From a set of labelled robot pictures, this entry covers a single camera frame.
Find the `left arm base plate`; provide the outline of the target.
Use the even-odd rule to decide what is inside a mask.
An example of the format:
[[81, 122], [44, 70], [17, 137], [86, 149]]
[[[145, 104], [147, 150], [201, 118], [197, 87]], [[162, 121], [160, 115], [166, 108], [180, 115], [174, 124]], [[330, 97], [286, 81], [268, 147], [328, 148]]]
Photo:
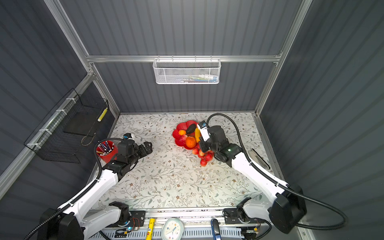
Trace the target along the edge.
[[144, 226], [146, 211], [130, 211], [130, 219], [123, 223], [114, 223], [108, 226], [108, 228], [140, 228]]

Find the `fake yellow corn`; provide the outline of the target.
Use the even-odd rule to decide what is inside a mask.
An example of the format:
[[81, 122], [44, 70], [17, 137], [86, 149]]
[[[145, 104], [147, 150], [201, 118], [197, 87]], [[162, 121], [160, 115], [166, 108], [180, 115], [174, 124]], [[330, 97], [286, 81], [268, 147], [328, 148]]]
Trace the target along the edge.
[[198, 128], [195, 129], [195, 139], [196, 139], [196, 142], [199, 143], [201, 140], [200, 140], [200, 137], [201, 137], [201, 132]]

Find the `fake dark avocado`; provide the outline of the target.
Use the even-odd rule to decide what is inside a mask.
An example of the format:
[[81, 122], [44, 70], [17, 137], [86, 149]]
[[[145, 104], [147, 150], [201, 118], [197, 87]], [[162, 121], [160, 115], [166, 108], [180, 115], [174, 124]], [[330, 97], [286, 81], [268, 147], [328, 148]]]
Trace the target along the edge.
[[187, 133], [188, 135], [191, 135], [191, 134], [193, 134], [193, 133], [195, 132], [196, 128], [197, 128], [197, 125], [196, 125], [196, 124], [191, 124], [191, 125], [187, 128], [186, 133]]

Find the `fake red peach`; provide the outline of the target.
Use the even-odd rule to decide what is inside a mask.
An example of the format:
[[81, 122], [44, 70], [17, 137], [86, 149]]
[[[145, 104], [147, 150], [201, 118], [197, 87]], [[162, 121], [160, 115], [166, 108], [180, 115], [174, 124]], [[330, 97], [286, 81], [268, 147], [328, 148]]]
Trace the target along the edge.
[[186, 143], [186, 139], [188, 138], [188, 135], [183, 135], [179, 138], [179, 142], [184, 145]]

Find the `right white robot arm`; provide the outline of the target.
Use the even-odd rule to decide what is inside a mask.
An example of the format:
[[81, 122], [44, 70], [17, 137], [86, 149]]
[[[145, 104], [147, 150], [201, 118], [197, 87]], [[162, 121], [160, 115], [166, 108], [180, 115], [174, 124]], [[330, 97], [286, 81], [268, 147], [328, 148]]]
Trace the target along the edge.
[[288, 184], [276, 178], [252, 160], [239, 139], [239, 144], [230, 143], [220, 126], [210, 127], [205, 121], [198, 123], [200, 148], [205, 153], [214, 152], [214, 157], [244, 175], [261, 190], [268, 201], [256, 204], [245, 198], [237, 205], [237, 216], [246, 223], [252, 219], [269, 220], [282, 233], [288, 234], [307, 213], [305, 202], [292, 194]]

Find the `fake red grape bunch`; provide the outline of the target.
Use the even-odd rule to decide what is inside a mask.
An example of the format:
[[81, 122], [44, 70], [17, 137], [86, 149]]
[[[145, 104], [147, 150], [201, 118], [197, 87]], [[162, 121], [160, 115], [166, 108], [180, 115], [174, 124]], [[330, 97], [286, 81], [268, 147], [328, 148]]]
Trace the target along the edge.
[[194, 148], [193, 154], [200, 158], [200, 165], [202, 167], [205, 167], [214, 158], [214, 153], [212, 151], [203, 153], [200, 148]]

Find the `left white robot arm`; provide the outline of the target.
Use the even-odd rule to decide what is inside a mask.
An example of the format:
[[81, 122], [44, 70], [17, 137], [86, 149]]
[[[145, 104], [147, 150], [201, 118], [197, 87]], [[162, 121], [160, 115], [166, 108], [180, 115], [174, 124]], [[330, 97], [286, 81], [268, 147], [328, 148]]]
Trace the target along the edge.
[[87, 216], [110, 188], [132, 171], [140, 159], [153, 152], [153, 145], [151, 142], [138, 145], [128, 135], [120, 140], [116, 149], [118, 153], [107, 164], [98, 163], [98, 175], [91, 183], [57, 209], [47, 209], [28, 236], [37, 234], [39, 240], [87, 240], [109, 225], [133, 226], [135, 220], [129, 206], [121, 202], [111, 202], [102, 211]]

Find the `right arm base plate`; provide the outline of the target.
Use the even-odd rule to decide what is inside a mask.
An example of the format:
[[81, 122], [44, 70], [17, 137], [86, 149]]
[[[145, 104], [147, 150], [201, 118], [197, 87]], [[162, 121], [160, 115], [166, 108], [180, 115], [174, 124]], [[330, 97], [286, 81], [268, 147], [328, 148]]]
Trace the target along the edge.
[[240, 219], [236, 208], [225, 208], [222, 211], [225, 223], [227, 225], [236, 224], [251, 224], [254, 226], [260, 226], [261, 223], [256, 219]]

